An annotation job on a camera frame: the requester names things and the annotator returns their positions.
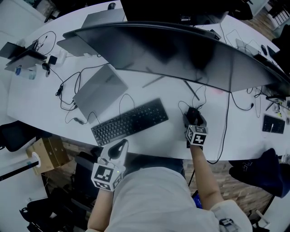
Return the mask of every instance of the forearm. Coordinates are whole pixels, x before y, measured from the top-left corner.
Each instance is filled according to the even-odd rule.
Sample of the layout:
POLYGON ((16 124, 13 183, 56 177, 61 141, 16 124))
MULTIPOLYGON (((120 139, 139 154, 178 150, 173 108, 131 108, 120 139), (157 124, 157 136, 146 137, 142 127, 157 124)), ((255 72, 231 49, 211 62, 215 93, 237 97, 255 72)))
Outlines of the forearm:
POLYGON ((190 147, 198 194, 204 209, 209 210, 216 203, 223 201, 214 175, 199 146, 190 147))
POLYGON ((113 205, 113 192, 100 189, 87 228, 105 231, 109 225, 113 205))

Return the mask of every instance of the desk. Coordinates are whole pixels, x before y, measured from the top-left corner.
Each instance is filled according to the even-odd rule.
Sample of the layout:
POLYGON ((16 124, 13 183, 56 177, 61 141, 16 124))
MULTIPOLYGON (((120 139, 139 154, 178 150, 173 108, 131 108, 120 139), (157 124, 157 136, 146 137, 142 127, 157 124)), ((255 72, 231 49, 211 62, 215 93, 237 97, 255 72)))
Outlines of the desk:
MULTIPOLYGON (((107 6, 108 3, 102 3, 69 13, 39 28, 28 36, 25 41, 27 44, 31 44, 34 39, 37 39, 40 35, 50 30, 56 33, 57 41, 62 40, 62 34, 80 28, 88 14, 106 10, 107 6)), ((121 3, 116 1, 116 8, 120 7, 121 3)), ((246 43, 254 39, 258 44, 263 44, 265 47, 269 45, 274 51, 279 50, 260 33, 230 16, 227 16, 222 22, 222 29, 220 24, 205 25, 202 26, 202 29, 214 29, 222 36, 221 41, 223 42, 222 29, 225 35, 236 29, 242 40, 246 43)), ((230 41, 233 46, 236 46, 236 38, 239 38, 236 32, 229 34, 227 36, 227 43, 230 41)), ((46 50, 49 51, 53 42, 54 37, 47 38, 45 46, 39 51, 44 53, 47 52, 46 50)), ((250 43, 250 45, 261 50, 254 42, 250 43)), ((55 45, 53 52, 58 54, 59 50, 60 47, 55 45)), ((53 67, 52 69, 62 79, 66 79, 85 67, 104 63, 107 63, 104 58, 98 58, 96 56, 91 58, 67 57, 62 67, 53 67)), ((82 85, 92 77, 97 70, 98 68, 84 71, 82 75, 82 85)), ((191 105, 193 98, 192 92, 184 82, 176 78, 165 77, 146 88, 142 88, 143 85, 155 80, 159 76, 131 71, 117 72, 128 85, 129 89, 127 93, 132 96, 136 106, 160 97, 169 117, 169 120, 166 122, 127 137, 129 141, 129 152, 191 159, 190 151, 186 149, 185 145, 186 141, 184 139, 182 114, 178 108, 179 101, 182 100, 191 105)), ((76 78, 77 76, 64 85, 63 100, 66 102, 71 102, 74 96, 73 88, 76 78)), ((33 81, 14 76, 10 86, 7 114, 44 131, 72 140, 97 145, 90 129, 98 124, 97 120, 86 125, 80 125, 75 121, 69 124, 65 123, 64 119, 67 112, 60 109, 60 100, 55 96, 55 92, 58 90, 60 84, 60 80, 54 73, 51 73, 49 77, 45 77, 45 71, 42 70, 40 66, 37 66, 37 77, 33 81)), ((194 90, 201 86, 196 83, 189 84, 194 90)), ((200 101, 194 99, 193 106, 196 107, 205 101, 204 89, 205 88, 202 87, 197 92, 200 101)), ((253 98, 254 94, 255 90, 252 94, 247 94, 246 90, 233 93, 237 105, 242 108, 249 107, 252 102, 255 103, 253 98)), ((207 120, 209 129, 209 135, 207 136, 204 146, 204 153, 208 160, 216 160, 221 152, 221 143, 226 121, 227 98, 228 93, 207 87, 207 103, 200 111, 207 120)), ((117 99, 104 113, 98 116, 100 122, 106 121, 119 114, 120 99, 121 98, 117 99)), ((270 147, 275 148, 279 155, 284 155, 289 151, 287 150, 290 148, 290 144, 287 143, 287 138, 289 138, 290 135, 289 126, 285 127, 283 135, 261 131, 263 113, 268 105, 269 102, 262 96, 261 116, 257 118, 255 107, 247 112, 241 111, 234 105, 232 98, 230 98, 227 134, 220 160, 257 158, 263 151, 270 147)), ((131 99, 124 97, 121 102, 121 112, 131 109, 132 106, 131 99)), ((180 103, 180 107, 184 112, 187 110, 187 106, 183 103, 180 103)), ((68 114, 68 120, 73 117, 78 117, 86 121, 78 109, 68 114)))

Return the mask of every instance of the blue object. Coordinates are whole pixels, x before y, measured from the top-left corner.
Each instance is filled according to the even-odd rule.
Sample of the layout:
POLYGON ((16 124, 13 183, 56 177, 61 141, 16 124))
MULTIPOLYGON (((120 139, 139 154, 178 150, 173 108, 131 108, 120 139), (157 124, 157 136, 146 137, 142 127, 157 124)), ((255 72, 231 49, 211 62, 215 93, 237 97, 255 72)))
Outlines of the blue object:
POLYGON ((290 190, 290 165, 279 164, 273 148, 258 159, 230 161, 230 175, 246 184, 260 187, 283 198, 290 190))
POLYGON ((199 194, 198 194, 198 191, 197 190, 192 195, 192 199, 195 202, 196 208, 201 208, 201 209, 203 208, 202 205, 201 205, 201 201, 200 201, 199 194))

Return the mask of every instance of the floor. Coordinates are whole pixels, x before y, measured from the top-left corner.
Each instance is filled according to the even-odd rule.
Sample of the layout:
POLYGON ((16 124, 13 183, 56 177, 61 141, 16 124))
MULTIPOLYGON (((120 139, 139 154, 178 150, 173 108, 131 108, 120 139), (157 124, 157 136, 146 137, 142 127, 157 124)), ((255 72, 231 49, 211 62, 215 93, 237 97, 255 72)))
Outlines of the floor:
MULTIPOLYGON (((267 18, 266 9, 263 9, 252 20, 246 20, 243 22, 259 31, 269 40, 275 38, 274 34, 272 33, 273 25, 267 18)), ((61 168, 45 173, 46 177, 48 177, 48 188, 50 190, 55 187, 62 188, 64 185, 70 184, 70 176, 75 172, 76 167, 74 157, 81 151, 90 153, 90 150, 93 148, 92 145, 68 140, 65 138, 63 138, 63 144, 68 151, 71 162, 61 168)), ((267 193, 261 188, 244 184, 232 178, 229 175, 229 169, 231 168, 231 165, 228 161, 219 161, 215 165, 210 165, 210 167, 218 181, 224 199, 235 200, 250 219, 257 218, 257 215, 255 214, 256 209, 258 209, 260 212, 264 211, 265 207, 272 198, 271 194, 267 193)), ((184 160, 184 169, 186 180, 189 182, 193 172, 193 164, 191 160, 184 160)), ((192 194, 197 190, 195 178, 193 178, 189 188, 192 194)))
POLYGON ((272 41, 272 39, 276 38, 273 33, 274 25, 271 20, 267 17, 268 11, 263 8, 253 19, 244 20, 243 22, 248 26, 252 27, 256 31, 260 32, 267 39, 272 41))

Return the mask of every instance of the black keyboard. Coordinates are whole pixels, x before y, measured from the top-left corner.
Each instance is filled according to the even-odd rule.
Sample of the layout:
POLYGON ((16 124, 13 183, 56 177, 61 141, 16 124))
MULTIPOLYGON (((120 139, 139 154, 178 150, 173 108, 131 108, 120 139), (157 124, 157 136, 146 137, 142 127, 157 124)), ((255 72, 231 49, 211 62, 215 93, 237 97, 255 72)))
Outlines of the black keyboard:
POLYGON ((155 99, 133 110, 105 121, 92 128, 99 146, 125 138, 167 121, 168 117, 160 99, 155 99))
POLYGON ((264 116, 264 124, 262 131, 283 134, 284 127, 285 121, 268 115, 264 116))

